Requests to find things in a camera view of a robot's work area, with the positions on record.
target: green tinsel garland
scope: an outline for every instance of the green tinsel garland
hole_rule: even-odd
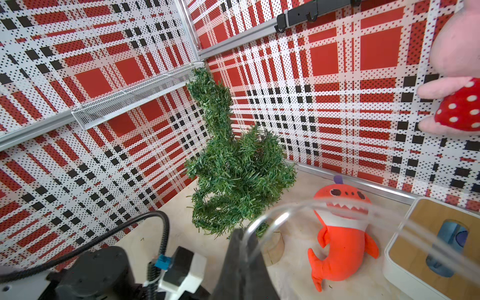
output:
[[[198,177],[192,222],[209,234],[230,233],[276,203],[295,182],[296,171],[284,164],[283,148],[272,133],[255,126],[234,138],[230,91],[217,85],[206,69],[196,70],[187,87],[204,110],[211,137],[200,156],[186,163],[188,176]]]

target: red polka dot dress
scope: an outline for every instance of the red polka dot dress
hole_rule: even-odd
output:
[[[435,112],[435,122],[463,131],[480,131],[480,78],[473,78],[445,97]]]

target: transparent acrylic ring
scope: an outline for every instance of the transparent acrylic ring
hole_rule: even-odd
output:
[[[285,223],[290,217],[301,210],[311,209],[316,210],[317,212],[328,211],[333,214],[348,218],[368,221],[369,224],[373,226],[396,233],[408,240],[411,244],[417,246],[425,253],[433,256],[455,273],[458,273],[464,278],[475,283],[477,286],[480,286],[480,266],[455,251],[443,240],[437,238],[437,236],[430,233],[420,225],[406,219],[403,215],[377,205],[363,202],[359,203],[359,201],[352,201],[341,197],[335,197],[335,203],[339,204],[339,206],[355,206],[357,208],[368,210],[368,213],[366,214],[350,209],[342,209],[332,205],[327,206],[327,203],[331,201],[332,199],[315,199],[298,204],[284,204],[274,207],[262,216],[258,217],[248,225],[240,243],[240,259],[242,261],[241,265],[248,266],[251,262],[253,262],[254,258],[260,254],[261,247],[270,239],[273,232],[283,223]],[[248,253],[247,244],[250,236],[254,234],[257,228],[259,228],[259,226],[269,218],[272,219],[273,222],[270,224],[266,233],[259,240],[258,245],[254,248],[254,250],[251,253]]]

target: blue connector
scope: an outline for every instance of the blue connector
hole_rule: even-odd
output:
[[[172,261],[171,257],[160,255],[156,260],[155,267],[162,270],[168,270],[170,268],[171,261]]]

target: black cable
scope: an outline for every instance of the black cable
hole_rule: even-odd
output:
[[[154,281],[158,277],[158,274],[160,274],[160,270],[157,267],[155,267],[153,262],[149,262],[147,265],[147,281],[149,282]],[[147,299],[148,300],[155,299],[156,282],[149,284],[145,289],[146,289]]]
[[[46,262],[44,264],[41,264],[39,266],[30,268],[30,269],[27,269],[27,270],[16,271],[16,272],[0,275],[0,283],[6,283],[6,282],[9,282],[9,281],[19,280],[19,279],[22,279],[22,278],[25,278],[25,277],[35,275],[35,274],[40,273],[42,271],[48,270],[50,268],[53,268],[56,265],[61,264],[65,261],[81,254],[82,252],[90,249],[91,247],[100,243],[104,239],[114,235],[115,233],[119,232],[120,230],[125,229],[132,224],[138,223],[138,222],[143,221],[143,220],[145,220],[147,218],[150,218],[152,216],[160,217],[163,220],[163,236],[162,236],[162,242],[160,243],[159,254],[165,254],[165,250],[167,249],[168,233],[170,232],[170,223],[168,221],[167,214],[165,214],[162,211],[155,210],[155,211],[150,211],[150,212],[141,214],[139,216],[136,216],[136,217],[128,220],[127,222],[121,224],[120,226],[118,226],[118,227],[116,227],[112,230],[109,230],[108,232],[102,234],[101,236],[99,236],[97,238],[94,238],[93,240],[91,240],[87,244],[85,244],[85,245],[73,250],[72,252],[70,252],[68,254],[65,254],[64,256],[62,256],[60,258],[57,258],[53,261]]]

